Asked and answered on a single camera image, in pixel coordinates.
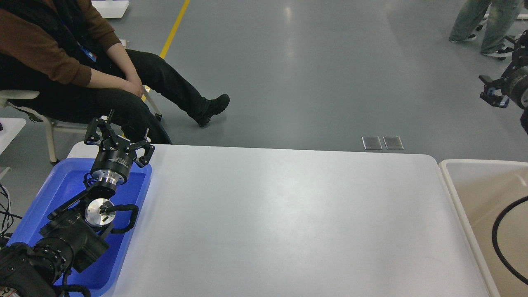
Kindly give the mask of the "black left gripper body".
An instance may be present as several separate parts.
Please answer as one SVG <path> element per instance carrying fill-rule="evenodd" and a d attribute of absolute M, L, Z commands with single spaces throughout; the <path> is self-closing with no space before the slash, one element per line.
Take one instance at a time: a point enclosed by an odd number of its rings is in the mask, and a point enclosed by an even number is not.
<path fill-rule="evenodd" d="M 95 158 L 90 175 L 96 180 L 110 178 L 115 181 L 127 181 L 130 176 L 132 164 L 137 158 L 131 150 L 132 143 L 125 139 L 103 140 Z"/>

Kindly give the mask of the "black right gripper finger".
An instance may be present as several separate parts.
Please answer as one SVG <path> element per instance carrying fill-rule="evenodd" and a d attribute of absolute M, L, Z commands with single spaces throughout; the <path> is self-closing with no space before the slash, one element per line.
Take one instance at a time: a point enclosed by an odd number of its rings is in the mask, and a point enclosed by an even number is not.
<path fill-rule="evenodd" d="M 479 97 L 493 107 L 506 108 L 509 105 L 507 95 L 497 95 L 495 92 L 501 90 L 505 85 L 506 78 L 492 80 L 488 75 L 479 75 L 478 78 L 483 83 L 483 91 Z"/>
<path fill-rule="evenodd" d="M 511 59 L 511 69 L 519 70 L 528 65 L 528 30 L 520 33 L 513 41 L 514 52 Z"/>

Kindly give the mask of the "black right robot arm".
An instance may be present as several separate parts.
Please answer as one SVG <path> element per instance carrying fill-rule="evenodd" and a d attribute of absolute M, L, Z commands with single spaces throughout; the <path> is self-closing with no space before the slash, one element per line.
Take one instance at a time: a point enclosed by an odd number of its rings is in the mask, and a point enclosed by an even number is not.
<path fill-rule="evenodd" d="M 524 31 L 514 41 L 511 63 L 501 77 L 492 80 L 488 75 L 479 75 L 483 82 L 480 98 L 494 107 L 506 108 L 509 102 L 516 103 L 524 112 L 521 126 L 528 131 L 528 35 Z"/>

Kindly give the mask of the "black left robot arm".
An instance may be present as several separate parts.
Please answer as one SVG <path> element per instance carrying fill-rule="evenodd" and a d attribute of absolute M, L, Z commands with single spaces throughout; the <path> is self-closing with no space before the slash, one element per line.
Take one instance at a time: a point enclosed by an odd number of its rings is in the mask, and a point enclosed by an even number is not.
<path fill-rule="evenodd" d="M 134 163 L 141 168 L 149 164 L 155 147 L 147 135 L 135 143 L 119 137 L 106 116 L 91 121 L 84 143 L 99 148 L 85 175 L 85 190 L 48 214 L 34 246 L 17 242 L 1 249 L 2 297 L 68 297 L 71 292 L 89 297 L 86 286 L 70 285 L 68 277 L 107 251 L 109 234 L 134 228 L 139 207 L 115 205 L 111 198 L 127 182 Z"/>

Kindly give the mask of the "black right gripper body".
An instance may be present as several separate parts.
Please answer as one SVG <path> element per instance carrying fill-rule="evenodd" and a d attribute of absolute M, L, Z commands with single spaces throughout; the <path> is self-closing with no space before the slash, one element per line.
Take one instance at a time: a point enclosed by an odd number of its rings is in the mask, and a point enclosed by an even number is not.
<path fill-rule="evenodd" d="M 520 108 L 528 106 L 528 66 L 509 66 L 501 76 L 502 95 L 506 95 Z"/>

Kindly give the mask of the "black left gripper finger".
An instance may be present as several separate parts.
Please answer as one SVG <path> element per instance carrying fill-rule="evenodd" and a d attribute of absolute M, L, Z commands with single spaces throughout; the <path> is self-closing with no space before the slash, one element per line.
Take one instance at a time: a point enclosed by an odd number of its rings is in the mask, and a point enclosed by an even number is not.
<path fill-rule="evenodd" d="M 87 126 L 84 143 L 96 146 L 115 146 L 117 135 L 107 117 L 93 118 Z"/>
<path fill-rule="evenodd" d="M 155 151 L 155 147 L 149 141 L 149 132 L 150 129 L 147 128 L 142 140 L 131 143 L 131 158 L 139 168 L 143 168 L 149 164 Z"/>

